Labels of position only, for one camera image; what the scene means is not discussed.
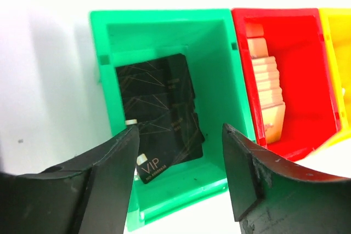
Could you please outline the red plastic bin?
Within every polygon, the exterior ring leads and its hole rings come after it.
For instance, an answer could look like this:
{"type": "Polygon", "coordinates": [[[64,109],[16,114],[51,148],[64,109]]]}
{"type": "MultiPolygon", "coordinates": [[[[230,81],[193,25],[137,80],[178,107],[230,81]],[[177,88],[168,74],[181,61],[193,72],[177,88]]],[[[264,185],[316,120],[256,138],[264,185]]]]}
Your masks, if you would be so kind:
{"type": "Polygon", "coordinates": [[[259,145],[298,161],[318,149],[342,128],[333,91],[319,11],[305,9],[234,8],[237,44],[259,145]],[[286,104],[281,139],[269,143],[265,131],[258,89],[248,48],[248,24],[262,27],[280,73],[286,104]]]}

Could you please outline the yellow plastic bin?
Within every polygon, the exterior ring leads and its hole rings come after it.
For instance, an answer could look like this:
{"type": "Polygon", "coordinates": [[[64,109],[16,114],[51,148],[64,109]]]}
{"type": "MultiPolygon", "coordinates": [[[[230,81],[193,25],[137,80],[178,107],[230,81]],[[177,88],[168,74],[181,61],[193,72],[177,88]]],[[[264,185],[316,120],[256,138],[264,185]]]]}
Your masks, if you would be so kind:
{"type": "Polygon", "coordinates": [[[320,8],[320,19],[341,130],[324,143],[330,147],[350,138],[350,9],[320,8]]]}

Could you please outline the beige cards stack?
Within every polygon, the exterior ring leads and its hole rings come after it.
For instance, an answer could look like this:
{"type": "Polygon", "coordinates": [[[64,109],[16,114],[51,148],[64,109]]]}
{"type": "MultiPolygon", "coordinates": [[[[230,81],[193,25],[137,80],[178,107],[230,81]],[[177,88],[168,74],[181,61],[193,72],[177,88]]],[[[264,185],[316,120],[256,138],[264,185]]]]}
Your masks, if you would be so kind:
{"type": "Polygon", "coordinates": [[[263,25],[248,22],[245,25],[248,50],[261,106],[264,133],[267,143],[281,138],[286,105],[280,85],[280,72],[276,58],[269,55],[263,25]]]}

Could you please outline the black cards stack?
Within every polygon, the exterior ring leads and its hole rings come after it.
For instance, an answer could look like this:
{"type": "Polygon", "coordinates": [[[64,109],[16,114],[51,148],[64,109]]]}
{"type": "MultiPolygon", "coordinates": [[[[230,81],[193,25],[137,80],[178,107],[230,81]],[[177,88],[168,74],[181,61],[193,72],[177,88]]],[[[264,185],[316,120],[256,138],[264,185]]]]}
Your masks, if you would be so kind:
{"type": "Polygon", "coordinates": [[[125,119],[139,130],[139,154],[204,143],[185,55],[119,66],[116,75],[125,119]]]}

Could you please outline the green plastic bin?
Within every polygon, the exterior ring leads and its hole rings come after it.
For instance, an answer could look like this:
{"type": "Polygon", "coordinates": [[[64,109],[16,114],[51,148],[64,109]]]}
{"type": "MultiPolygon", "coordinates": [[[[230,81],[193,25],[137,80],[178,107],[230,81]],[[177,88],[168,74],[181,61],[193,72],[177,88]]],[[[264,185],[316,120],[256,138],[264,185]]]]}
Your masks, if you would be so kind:
{"type": "Polygon", "coordinates": [[[255,138],[230,10],[99,10],[90,13],[90,23],[111,132],[127,126],[116,68],[181,53],[205,138],[201,158],[173,165],[148,184],[137,174],[127,229],[225,192],[223,124],[255,138]]]}

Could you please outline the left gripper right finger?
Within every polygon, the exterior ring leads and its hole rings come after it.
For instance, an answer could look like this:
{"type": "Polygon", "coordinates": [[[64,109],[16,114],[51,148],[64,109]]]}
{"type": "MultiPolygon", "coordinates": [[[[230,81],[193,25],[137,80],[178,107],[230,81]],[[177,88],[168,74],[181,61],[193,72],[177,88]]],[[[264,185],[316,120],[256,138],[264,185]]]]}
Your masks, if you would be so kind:
{"type": "Polygon", "coordinates": [[[350,233],[350,179],[312,170],[223,125],[234,220],[242,233],[350,233]]]}

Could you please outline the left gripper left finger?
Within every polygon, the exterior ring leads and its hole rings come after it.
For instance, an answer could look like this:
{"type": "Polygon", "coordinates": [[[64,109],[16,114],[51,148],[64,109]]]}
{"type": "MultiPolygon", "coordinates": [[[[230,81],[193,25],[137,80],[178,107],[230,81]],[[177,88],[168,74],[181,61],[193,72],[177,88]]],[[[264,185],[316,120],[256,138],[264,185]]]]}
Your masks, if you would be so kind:
{"type": "Polygon", "coordinates": [[[38,174],[1,173],[1,233],[122,233],[138,148],[131,125],[38,174]]]}

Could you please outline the black credit card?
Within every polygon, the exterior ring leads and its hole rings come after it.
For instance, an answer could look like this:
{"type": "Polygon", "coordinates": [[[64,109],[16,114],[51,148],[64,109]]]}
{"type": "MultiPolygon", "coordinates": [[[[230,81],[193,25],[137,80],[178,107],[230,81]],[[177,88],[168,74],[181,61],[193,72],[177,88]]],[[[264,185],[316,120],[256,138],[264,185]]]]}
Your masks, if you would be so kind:
{"type": "Polygon", "coordinates": [[[148,150],[137,157],[136,171],[140,180],[148,184],[169,167],[203,156],[202,145],[183,150],[148,150]]]}

